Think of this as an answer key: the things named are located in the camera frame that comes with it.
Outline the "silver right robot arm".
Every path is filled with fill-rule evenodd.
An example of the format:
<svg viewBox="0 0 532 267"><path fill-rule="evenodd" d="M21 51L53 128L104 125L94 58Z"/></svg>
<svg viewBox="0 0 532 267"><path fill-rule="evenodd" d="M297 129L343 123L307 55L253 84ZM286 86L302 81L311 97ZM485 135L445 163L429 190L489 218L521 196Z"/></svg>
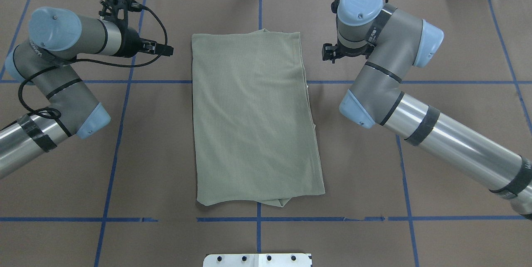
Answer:
<svg viewBox="0 0 532 267"><path fill-rule="evenodd" d="M387 128L530 219L531 160L401 89L412 67L424 68L434 57L444 32L384 0L334 0L331 11L338 40L323 45L323 60L366 59L340 104L342 115L367 129L375 124Z"/></svg>

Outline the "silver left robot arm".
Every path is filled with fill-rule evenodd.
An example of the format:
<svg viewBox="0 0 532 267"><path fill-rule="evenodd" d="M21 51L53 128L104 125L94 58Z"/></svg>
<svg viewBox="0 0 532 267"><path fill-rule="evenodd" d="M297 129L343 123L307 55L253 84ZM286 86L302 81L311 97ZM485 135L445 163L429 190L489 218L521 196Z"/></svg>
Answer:
<svg viewBox="0 0 532 267"><path fill-rule="evenodd" d="M1 130L1 178L12 174L72 136L85 139L111 121L73 64L79 54L131 58L137 53L155 59L170 57L173 47L141 38L128 26L128 12L150 12L132 5L104 5L99 17L70 10L39 7L29 21L29 37L5 60L6 71L20 85L17 96L25 114Z"/></svg>

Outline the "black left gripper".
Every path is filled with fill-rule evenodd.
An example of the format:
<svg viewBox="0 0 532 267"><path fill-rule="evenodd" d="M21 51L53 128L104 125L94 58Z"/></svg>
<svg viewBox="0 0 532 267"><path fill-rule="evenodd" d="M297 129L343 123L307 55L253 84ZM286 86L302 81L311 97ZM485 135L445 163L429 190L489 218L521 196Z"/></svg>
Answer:
<svg viewBox="0 0 532 267"><path fill-rule="evenodd" d="M174 48L167 44L141 38L135 29L127 28L122 34L121 58L131 58L139 52L170 57L174 53Z"/></svg>

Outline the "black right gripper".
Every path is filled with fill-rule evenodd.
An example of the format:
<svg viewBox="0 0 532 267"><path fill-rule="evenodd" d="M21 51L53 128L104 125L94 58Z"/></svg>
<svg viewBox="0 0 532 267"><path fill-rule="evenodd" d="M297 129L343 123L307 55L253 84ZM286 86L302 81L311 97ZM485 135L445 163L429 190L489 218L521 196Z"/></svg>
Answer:
<svg viewBox="0 0 532 267"><path fill-rule="evenodd" d="M325 43L322 47L322 61L331 61L333 64L337 59L350 57L354 58L363 55L366 59L373 52L374 47L370 44L365 44L359 48L348 48L340 43L335 45L331 43Z"/></svg>

